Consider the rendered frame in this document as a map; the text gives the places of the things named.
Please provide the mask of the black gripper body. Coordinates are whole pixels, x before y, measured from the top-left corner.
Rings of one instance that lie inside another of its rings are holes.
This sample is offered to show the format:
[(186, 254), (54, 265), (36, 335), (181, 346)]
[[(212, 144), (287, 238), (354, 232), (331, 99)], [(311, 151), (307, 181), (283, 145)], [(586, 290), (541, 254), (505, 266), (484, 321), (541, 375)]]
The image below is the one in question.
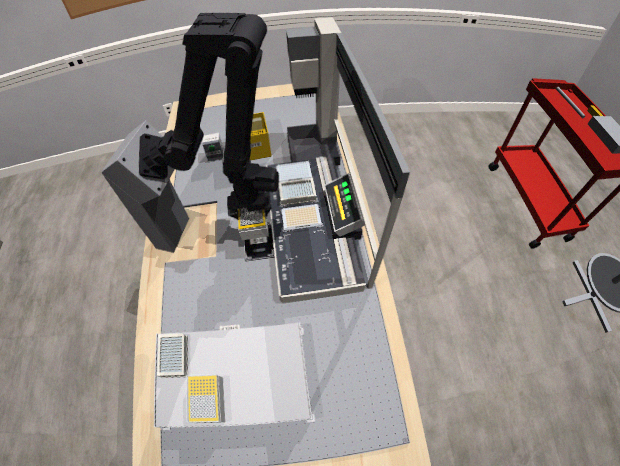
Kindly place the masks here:
[[(236, 195), (238, 199), (236, 199)], [(254, 187), (246, 193), (236, 191), (236, 195), (235, 192), (232, 191), (231, 198), (230, 196), (227, 197), (227, 208), (232, 211), (241, 208), (247, 208), (248, 212), (271, 209), (270, 195), (265, 196), (265, 192), (258, 191), (257, 196)]]

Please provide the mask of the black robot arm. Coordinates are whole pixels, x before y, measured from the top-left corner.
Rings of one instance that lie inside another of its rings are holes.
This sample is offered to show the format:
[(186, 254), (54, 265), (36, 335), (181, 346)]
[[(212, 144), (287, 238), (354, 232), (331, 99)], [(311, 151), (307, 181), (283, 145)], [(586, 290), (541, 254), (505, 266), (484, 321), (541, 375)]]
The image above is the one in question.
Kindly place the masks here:
[(164, 179), (168, 166), (179, 171), (191, 169), (204, 137), (200, 123), (220, 57), (225, 59), (227, 76), (223, 173), (233, 183), (235, 195), (236, 191), (245, 193), (253, 187), (257, 196), (258, 191), (277, 192), (279, 172), (249, 160), (260, 48), (266, 33), (266, 23), (255, 14), (198, 15), (183, 37), (186, 57), (174, 131), (166, 132), (164, 137), (146, 133), (140, 136), (140, 176)]

